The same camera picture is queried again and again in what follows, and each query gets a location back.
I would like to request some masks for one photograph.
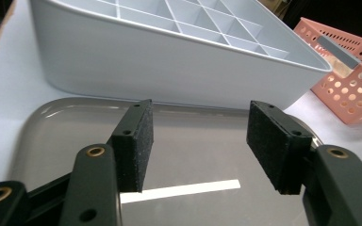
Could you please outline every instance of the black metal bracket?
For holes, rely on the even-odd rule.
[[[152,101],[131,105],[107,144],[78,152],[73,171],[26,192],[0,183],[0,226],[122,225],[120,192],[142,191],[154,142]]]
[[[312,135],[266,103],[251,102],[247,142],[274,188],[304,193],[311,226],[362,225],[362,162],[333,145],[310,147]]]

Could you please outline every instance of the white table surface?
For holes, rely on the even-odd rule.
[[[7,179],[18,136],[31,113],[47,102],[76,96],[44,80],[28,2],[19,0],[0,38],[0,181]],[[343,124],[311,91],[286,112],[306,122],[324,143],[362,159],[362,125]]]

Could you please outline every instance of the white plastic tray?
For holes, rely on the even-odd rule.
[[[256,0],[31,1],[47,80],[123,99],[286,108],[330,65]]]

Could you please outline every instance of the pink plastic basket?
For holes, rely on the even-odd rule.
[[[332,54],[318,44],[319,36],[331,38],[361,60],[347,77],[331,72],[311,90],[346,124],[362,123],[362,38],[306,18],[294,31],[324,57]]]

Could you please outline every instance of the dark wall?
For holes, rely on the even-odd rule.
[[[293,29],[300,17],[362,37],[362,0],[292,0],[284,22]]]

